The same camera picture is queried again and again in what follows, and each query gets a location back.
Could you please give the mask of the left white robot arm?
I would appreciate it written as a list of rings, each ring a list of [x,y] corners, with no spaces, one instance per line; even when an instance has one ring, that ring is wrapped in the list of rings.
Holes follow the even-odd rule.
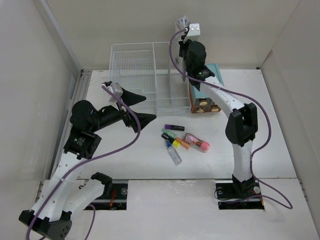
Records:
[[[70,195],[84,165],[132,146],[141,130],[156,119],[154,114],[137,113],[130,108],[144,102],[145,96],[127,91],[114,82],[103,83],[102,89],[107,93],[109,102],[116,106],[110,104],[97,110],[88,100],[80,100],[73,105],[69,119],[70,135],[58,166],[37,202],[31,209],[22,211],[18,218],[28,227],[27,240],[31,232],[36,232],[43,239],[64,240],[75,217],[92,201],[98,197],[107,198],[112,192],[113,179],[97,172],[77,193]],[[102,140],[96,132],[119,121],[133,129],[135,138],[125,146],[95,157],[94,153]]]

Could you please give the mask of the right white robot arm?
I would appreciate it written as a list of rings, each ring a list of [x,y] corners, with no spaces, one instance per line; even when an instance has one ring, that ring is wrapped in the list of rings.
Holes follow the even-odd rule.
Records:
[[[250,169],[253,140],[258,131],[258,111],[254,103],[244,103],[223,90],[223,85],[207,66],[206,48],[198,41],[179,41],[179,56],[189,80],[198,91],[207,95],[226,115],[225,135],[232,143],[234,170],[231,198],[249,196],[255,180]]]

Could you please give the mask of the green highlighter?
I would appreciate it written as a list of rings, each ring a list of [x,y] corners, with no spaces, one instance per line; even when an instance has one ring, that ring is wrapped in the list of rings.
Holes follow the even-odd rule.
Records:
[[[168,129],[162,129],[161,130],[164,134],[168,135],[169,137],[175,139],[177,137],[177,135],[175,133],[173,133],[172,131],[168,130]]]

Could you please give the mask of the purple highlighter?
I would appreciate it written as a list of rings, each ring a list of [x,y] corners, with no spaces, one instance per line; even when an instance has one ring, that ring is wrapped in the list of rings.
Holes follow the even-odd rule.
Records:
[[[181,131],[181,132],[185,131],[185,127],[184,126],[179,126],[179,125],[166,124],[164,126],[164,128],[166,130]]]

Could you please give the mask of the yellow highlighter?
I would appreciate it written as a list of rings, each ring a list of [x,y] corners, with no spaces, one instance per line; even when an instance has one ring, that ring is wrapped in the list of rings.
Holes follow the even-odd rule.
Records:
[[[165,140],[168,140],[174,147],[179,147],[181,145],[177,140],[166,133],[162,133],[161,137]]]

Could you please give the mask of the orange highlighter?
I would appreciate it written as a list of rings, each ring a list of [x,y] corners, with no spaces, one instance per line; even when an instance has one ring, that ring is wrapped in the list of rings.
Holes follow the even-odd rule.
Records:
[[[181,139],[179,137],[176,137],[175,140],[177,142],[179,142],[187,150],[191,147],[191,145],[188,142],[184,141],[183,139]]]

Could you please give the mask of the clear blue-cap bottle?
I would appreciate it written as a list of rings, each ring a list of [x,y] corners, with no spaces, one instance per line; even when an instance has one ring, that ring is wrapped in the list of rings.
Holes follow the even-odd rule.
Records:
[[[169,142],[169,140],[165,140],[165,145],[173,163],[176,166],[180,165],[182,163],[182,159],[176,151],[176,149],[174,148],[174,146]]]

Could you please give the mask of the pink capsule pencil case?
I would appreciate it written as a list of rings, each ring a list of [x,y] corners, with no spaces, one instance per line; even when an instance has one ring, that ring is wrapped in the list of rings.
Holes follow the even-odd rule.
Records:
[[[206,152],[210,149],[210,144],[204,140],[199,139],[191,133],[186,133],[184,136],[184,141],[198,147],[202,151]]]

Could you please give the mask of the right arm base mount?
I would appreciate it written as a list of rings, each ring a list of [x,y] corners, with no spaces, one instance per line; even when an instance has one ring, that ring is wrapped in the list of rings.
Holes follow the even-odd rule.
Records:
[[[219,210],[264,210],[260,197],[261,188],[257,181],[241,190],[232,180],[215,183],[214,196],[218,200]]]

